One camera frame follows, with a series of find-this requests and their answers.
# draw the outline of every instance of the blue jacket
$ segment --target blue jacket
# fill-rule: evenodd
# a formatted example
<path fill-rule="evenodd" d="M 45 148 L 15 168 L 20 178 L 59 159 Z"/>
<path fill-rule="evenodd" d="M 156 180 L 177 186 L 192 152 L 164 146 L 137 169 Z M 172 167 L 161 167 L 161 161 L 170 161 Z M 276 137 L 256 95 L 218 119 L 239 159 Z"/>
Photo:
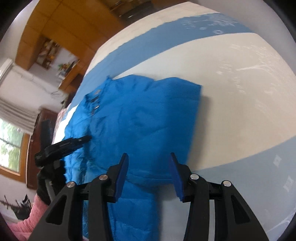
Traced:
<path fill-rule="evenodd" d="M 156 188 L 171 183 L 171 152 L 181 163 L 187 160 L 200 90 L 200 85 L 179 78 L 107 78 L 73 114 L 65 139 L 92 139 L 65 157 L 67 181 L 91 182 L 118 164 L 124 152 L 129 155 L 122 196 L 108 206 L 114 241 L 159 240 Z M 87 202 L 83 233 L 87 237 Z"/>

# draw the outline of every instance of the light blue bedsheet stripe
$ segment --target light blue bedsheet stripe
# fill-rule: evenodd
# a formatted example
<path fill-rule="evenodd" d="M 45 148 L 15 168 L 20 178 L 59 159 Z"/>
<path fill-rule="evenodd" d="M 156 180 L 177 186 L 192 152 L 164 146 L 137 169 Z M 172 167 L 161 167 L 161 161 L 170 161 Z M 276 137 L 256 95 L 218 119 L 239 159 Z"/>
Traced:
<path fill-rule="evenodd" d="M 296 137 L 241 160 L 196 171 L 208 182 L 231 181 L 277 240 L 296 211 Z"/>
<path fill-rule="evenodd" d="M 99 62 L 84 77 L 69 110 L 78 105 L 84 95 L 102 84 L 107 76 L 116 77 L 163 51 L 195 39 L 247 32 L 251 30 L 221 13 L 184 17 L 164 23 L 121 45 Z"/>

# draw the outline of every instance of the jacket sleeve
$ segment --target jacket sleeve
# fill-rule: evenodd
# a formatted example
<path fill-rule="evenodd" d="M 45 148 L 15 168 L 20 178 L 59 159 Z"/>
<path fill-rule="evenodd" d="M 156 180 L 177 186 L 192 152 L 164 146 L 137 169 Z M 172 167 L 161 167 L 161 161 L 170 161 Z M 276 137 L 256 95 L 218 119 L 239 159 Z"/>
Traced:
<path fill-rule="evenodd" d="M 29 218 L 18 223 L 10 223 L 8 226 L 20 241 L 26 241 L 47 208 L 48 206 L 36 195 Z"/>

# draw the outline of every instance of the window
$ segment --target window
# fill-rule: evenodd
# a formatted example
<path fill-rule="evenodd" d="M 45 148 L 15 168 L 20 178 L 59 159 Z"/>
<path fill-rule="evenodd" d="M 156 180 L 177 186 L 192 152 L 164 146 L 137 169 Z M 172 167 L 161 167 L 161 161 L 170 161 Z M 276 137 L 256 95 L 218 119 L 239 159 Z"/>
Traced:
<path fill-rule="evenodd" d="M 19 128 L 0 119 L 0 165 L 17 173 L 23 135 Z"/>
<path fill-rule="evenodd" d="M 25 182 L 30 136 L 0 119 L 0 174 Z"/>

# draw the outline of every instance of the hand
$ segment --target hand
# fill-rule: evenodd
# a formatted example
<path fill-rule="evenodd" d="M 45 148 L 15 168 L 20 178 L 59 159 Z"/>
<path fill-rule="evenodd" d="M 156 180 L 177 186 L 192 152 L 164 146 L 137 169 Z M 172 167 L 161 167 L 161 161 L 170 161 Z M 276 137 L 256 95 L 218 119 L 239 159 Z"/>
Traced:
<path fill-rule="evenodd" d="M 45 204 L 50 205 L 51 203 L 45 180 L 49 179 L 51 181 L 54 193 L 57 195 L 66 184 L 65 173 L 65 163 L 60 161 L 60 167 L 57 169 L 54 169 L 53 165 L 46 165 L 37 174 L 37 194 Z"/>

